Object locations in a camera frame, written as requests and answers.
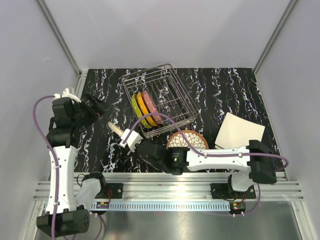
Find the cream round plate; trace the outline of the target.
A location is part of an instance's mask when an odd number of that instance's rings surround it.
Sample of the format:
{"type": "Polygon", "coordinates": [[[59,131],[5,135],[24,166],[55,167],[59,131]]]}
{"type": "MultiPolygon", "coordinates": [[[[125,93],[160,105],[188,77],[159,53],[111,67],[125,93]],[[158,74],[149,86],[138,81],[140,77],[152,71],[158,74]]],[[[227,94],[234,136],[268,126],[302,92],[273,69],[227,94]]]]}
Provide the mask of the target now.
{"type": "Polygon", "coordinates": [[[107,123],[108,127],[114,132],[116,133],[119,137],[121,137],[124,133],[123,130],[121,130],[117,125],[115,125],[114,123],[112,122],[108,122],[107,123]]]}

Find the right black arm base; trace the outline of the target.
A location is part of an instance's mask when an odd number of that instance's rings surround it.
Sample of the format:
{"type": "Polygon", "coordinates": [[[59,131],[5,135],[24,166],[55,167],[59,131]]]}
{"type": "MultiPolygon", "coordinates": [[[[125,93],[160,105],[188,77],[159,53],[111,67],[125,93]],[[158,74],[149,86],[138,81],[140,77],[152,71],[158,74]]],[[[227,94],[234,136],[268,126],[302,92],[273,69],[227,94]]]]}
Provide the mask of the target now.
{"type": "Polygon", "coordinates": [[[211,183],[211,198],[214,200],[253,200],[257,197],[254,186],[250,186],[245,192],[228,189],[227,183],[211,183]]]}

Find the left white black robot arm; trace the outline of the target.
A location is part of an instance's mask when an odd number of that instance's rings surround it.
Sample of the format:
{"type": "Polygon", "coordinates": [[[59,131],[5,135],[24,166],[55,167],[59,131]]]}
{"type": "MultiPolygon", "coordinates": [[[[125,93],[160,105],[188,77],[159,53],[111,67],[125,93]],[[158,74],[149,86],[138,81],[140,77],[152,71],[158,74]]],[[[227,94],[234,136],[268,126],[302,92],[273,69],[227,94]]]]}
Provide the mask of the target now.
{"type": "Polygon", "coordinates": [[[74,192],[74,164],[78,154],[81,128],[92,125],[104,114],[99,101],[89,95],[87,105],[66,88],[62,94],[51,95],[53,117],[44,134],[35,119],[34,124],[49,149],[50,190],[43,216],[36,226],[53,240],[82,234],[90,226],[91,204],[107,195],[108,187],[102,173],[84,176],[78,193],[74,192]]]}

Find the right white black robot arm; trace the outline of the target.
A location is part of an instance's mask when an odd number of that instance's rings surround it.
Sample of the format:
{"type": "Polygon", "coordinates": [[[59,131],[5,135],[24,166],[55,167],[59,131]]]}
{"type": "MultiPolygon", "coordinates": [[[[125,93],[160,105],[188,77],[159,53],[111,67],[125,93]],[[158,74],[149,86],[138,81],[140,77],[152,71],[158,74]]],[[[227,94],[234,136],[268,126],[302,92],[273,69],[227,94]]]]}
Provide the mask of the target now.
{"type": "Polygon", "coordinates": [[[241,199],[254,184],[271,185],[277,182],[275,160],[268,148],[258,140],[232,149],[163,148],[144,140],[136,151],[140,160],[171,175],[206,169],[234,170],[228,176],[227,183],[212,188],[211,194],[215,199],[241,199]]]}

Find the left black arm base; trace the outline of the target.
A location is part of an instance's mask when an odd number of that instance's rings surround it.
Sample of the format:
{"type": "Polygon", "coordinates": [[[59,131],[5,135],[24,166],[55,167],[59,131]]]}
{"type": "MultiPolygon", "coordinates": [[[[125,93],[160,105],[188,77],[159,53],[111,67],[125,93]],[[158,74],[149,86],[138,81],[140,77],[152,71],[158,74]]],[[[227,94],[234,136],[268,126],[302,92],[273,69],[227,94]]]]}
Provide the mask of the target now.
{"type": "Polygon", "coordinates": [[[105,185],[102,186],[100,192],[97,194],[95,199],[122,199],[123,197],[123,183],[116,183],[116,182],[107,182],[105,185]]]}

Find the orange polka dot plate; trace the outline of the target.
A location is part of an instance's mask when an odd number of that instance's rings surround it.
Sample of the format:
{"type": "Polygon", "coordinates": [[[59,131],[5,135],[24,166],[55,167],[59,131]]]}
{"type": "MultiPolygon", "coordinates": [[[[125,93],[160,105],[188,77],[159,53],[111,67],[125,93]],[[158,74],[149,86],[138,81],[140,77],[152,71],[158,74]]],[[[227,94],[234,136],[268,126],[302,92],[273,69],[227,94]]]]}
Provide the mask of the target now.
{"type": "MultiPolygon", "coordinates": [[[[142,92],[139,92],[137,94],[137,102],[138,102],[138,105],[139,105],[140,110],[143,113],[143,115],[145,116],[145,115],[149,114],[149,110],[148,110],[147,105],[146,105],[146,103],[144,101],[142,92]]],[[[156,122],[153,120],[153,118],[151,116],[147,116],[146,117],[146,121],[152,127],[156,127],[157,126],[156,122]]]]}

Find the green polka dot plate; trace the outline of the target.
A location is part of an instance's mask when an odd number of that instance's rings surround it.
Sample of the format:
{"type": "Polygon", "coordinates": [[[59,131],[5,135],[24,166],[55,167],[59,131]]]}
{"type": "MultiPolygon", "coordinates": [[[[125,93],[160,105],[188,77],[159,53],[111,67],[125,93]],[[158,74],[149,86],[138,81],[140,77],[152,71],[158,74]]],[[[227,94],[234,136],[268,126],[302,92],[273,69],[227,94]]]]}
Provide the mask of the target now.
{"type": "MultiPolygon", "coordinates": [[[[132,107],[133,107],[133,110],[137,116],[138,119],[140,119],[143,115],[142,115],[142,111],[138,105],[138,101],[137,101],[137,95],[136,94],[133,94],[130,98],[130,101],[131,101],[131,104],[132,104],[132,107]]],[[[147,129],[150,129],[151,126],[149,125],[149,123],[145,120],[145,119],[142,119],[140,121],[140,123],[147,129]]]]}

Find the metal wire dish rack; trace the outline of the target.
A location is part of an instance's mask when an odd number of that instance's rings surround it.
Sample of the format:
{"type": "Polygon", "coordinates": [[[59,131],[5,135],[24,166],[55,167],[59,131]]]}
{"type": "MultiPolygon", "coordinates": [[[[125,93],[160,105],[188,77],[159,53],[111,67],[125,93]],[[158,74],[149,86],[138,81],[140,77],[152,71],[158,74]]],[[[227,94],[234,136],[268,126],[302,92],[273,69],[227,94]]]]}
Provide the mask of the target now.
{"type": "Polygon", "coordinates": [[[169,63],[127,73],[121,81],[136,118],[131,96],[136,94],[137,97],[144,90],[151,95],[158,112],[170,117],[178,127],[192,123],[199,114],[186,84],[169,63]]]}

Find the pink polka dot plate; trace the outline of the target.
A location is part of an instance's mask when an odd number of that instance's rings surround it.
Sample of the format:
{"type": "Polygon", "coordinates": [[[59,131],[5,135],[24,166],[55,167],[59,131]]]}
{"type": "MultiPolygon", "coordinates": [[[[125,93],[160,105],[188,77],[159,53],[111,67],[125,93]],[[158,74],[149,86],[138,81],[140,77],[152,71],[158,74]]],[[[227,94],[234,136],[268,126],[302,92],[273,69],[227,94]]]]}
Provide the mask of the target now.
{"type": "MultiPolygon", "coordinates": [[[[142,94],[143,94],[143,100],[146,104],[148,112],[149,113],[157,113],[158,109],[157,109],[151,95],[149,94],[149,92],[147,90],[144,90],[142,94]]],[[[154,119],[154,121],[157,125],[162,125],[164,123],[163,119],[160,115],[154,114],[154,115],[152,115],[152,118],[154,119]]]]}

